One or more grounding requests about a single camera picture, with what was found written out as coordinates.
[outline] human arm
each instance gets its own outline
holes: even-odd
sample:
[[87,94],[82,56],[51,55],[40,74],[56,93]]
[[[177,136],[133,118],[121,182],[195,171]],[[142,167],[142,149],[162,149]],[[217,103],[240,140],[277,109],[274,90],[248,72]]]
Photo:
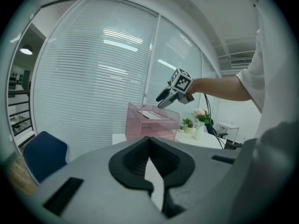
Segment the human arm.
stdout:
[[197,92],[233,101],[246,101],[251,99],[251,96],[237,76],[195,79],[187,93],[194,94]]

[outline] pink flower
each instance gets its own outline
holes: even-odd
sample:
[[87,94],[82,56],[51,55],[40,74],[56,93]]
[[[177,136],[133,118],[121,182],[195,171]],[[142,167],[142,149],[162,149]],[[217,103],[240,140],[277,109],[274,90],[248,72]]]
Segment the pink flower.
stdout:
[[199,115],[205,115],[205,111],[201,110],[201,109],[195,109],[195,110],[193,110],[193,116],[194,117],[197,117]]

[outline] white table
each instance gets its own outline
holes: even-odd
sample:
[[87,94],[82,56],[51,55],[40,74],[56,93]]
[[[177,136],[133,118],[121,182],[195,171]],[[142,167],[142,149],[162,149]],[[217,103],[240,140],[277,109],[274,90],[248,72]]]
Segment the white table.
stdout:
[[239,131],[239,126],[228,124],[228,123],[217,123],[216,130],[218,130],[219,127],[224,128],[226,130],[225,132],[228,133],[228,135],[229,135],[228,129],[230,129],[230,130],[231,129],[236,129],[234,140],[233,140],[233,144],[234,144],[235,143],[235,139],[236,139],[237,134],[238,134],[238,131]]
[[[196,140],[192,137],[192,134],[187,134],[187,133],[180,133],[177,131],[176,134],[176,140],[180,143],[185,143],[185,144],[190,144],[190,145],[196,145],[200,147],[209,147],[209,148],[218,148],[222,149],[224,148],[224,145],[226,143],[226,140],[219,138],[224,145],[221,143],[221,146],[216,139],[214,135],[211,135],[209,133],[203,132],[203,136],[201,140]],[[124,133],[114,133],[112,134],[112,144],[118,144],[123,141],[126,141],[126,135]]]

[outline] black slot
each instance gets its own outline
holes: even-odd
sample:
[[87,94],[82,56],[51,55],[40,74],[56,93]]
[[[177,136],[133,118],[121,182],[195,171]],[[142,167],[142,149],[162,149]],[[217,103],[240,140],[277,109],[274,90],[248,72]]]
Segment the black slot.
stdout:
[[60,216],[67,204],[73,198],[81,184],[82,179],[71,177],[69,178],[54,195],[43,205],[50,212]]
[[214,155],[212,157],[212,159],[219,161],[219,162],[228,163],[228,164],[234,164],[234,161],[235,161],[235,159],[233,159],[233,158],[223,157],[223,156],[219,156],[219,155]]

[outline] white vase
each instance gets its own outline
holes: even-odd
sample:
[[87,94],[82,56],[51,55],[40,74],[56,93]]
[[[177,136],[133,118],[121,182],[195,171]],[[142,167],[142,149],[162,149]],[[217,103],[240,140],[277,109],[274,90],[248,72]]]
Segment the white vase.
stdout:
[[205,127],[205,123],[203,122],[198,122],[198,127],[197,130],[195,131],[193,138],[195,138],[196,140],[200,140],[202,137],[202,134],[204,132],[204,127]]
[[192,133],[192,131],[193,131],[193,128],[189,128],[189,127],[185,128],[185,133]]

